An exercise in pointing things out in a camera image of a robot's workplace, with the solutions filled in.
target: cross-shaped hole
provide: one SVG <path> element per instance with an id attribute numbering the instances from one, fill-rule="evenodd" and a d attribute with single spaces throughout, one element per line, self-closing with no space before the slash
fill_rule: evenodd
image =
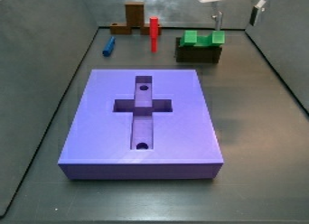
<path id="1" fill-rule="evenodd" d="M 153 149 L 153 112 L 172 112 L 171 99 L 152 99 L 152 77 L 136 76 L 133 99 L 115 99 L 113 112 L 131 112 L 129 149 Z"/>

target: purple box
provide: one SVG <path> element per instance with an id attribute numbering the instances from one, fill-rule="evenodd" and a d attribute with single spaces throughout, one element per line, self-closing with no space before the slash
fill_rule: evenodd
<path id="1" fill-rule="evenodd" d="M 214 178 L 223 158 L 195 70 L 92 70 L 57 164 L 69 179 Z"/>

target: table surface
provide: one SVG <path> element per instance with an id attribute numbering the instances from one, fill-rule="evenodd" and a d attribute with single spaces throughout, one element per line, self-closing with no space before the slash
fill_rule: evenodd
<path id="1" fill-rule="evenodd" d="M 226 32 L 220 60 L 176 63 L 175 37 L 101 29 L 81 62 L 18 193 L 1 221 L 309 221 L 309 120 L 243 32 Z M 56 165 L 92 69 L 196 69 L 224 165 L 214 180 L 69 181 Z"/>

